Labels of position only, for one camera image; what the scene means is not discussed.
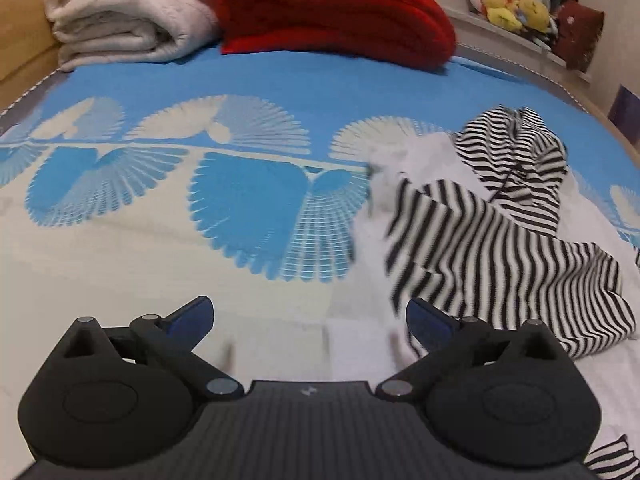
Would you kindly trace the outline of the black white striped garment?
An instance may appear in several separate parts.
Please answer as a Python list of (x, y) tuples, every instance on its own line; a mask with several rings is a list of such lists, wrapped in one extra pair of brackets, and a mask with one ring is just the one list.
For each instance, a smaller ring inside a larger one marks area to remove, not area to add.
[[(634, 479), (604, 387), (637, 404), (639, 270), (632, 247), (580, 192), (563, 142), (528, 108), (498, 106), (458, 132), (403, 117), (341, 129), (331, 157), (355, 208), (347, 274), (326, 319), (333, 380), (300, 424), (308, 451), (285, 477), (328, 479)], [(407, 328), (420, 298), (497, 330), (544, 322), (600, 405), (584, 460), (542, 469), (491, 466), (440, 442), (416, 408), (376, 387), (425, 356)]]

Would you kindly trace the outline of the purple box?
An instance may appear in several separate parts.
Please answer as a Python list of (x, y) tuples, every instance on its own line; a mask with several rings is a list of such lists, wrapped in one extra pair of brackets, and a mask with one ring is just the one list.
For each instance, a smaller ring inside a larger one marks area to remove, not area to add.
[(640, 99), (638, 94), (621, 84), (608, 112), (608, 119), (632, 145), (636, 145), (640, 136)]

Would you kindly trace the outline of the cream folded blanket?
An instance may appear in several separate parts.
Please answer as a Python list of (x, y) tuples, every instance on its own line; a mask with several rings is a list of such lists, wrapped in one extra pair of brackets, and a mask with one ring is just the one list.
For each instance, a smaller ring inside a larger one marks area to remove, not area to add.
[(215, 0), (44, 0), (58, 67), (175, 61), (219, 34)]

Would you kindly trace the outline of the wooden headboard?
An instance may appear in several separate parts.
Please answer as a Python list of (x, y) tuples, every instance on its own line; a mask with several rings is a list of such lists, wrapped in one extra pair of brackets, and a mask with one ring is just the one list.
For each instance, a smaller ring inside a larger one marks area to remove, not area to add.
[(1, 108), (6, 110), (58, 67), (60, 44), (44, 0), (1, 0)]

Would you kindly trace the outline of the red folded blanket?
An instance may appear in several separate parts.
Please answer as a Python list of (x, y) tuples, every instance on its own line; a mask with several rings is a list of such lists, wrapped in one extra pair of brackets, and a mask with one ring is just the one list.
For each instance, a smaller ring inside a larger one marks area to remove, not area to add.
[(435, 0), (217, 0), (225, 54), (328, 52), (438, 70), (457, 37)]

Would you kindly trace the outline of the yellow plush toys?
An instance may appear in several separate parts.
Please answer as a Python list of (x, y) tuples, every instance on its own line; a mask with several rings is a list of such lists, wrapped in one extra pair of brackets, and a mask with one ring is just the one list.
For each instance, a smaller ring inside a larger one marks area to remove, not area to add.
[(556, 36), (558, 26), (551, 13), (551, 0), (466, 0), (470, 10), (514, 34)]

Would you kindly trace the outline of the blue patterned bed sheet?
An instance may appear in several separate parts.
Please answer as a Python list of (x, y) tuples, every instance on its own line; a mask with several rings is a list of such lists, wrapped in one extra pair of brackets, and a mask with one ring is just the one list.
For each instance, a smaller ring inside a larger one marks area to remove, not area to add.
[(436, 73), (342, 56), (208, 49), (179, 63), (54, 75), (1, 118), (1, 474), (32, 460), (21, 396), (58, 338), (213, 300), (198, 354), (241, 382), (375, 380), (399, 366), (371, 242), (367, 161), (528, 107), (596, 212), (566, 237), (639, 244), (639, 171), (592, 116), (455, 58)]

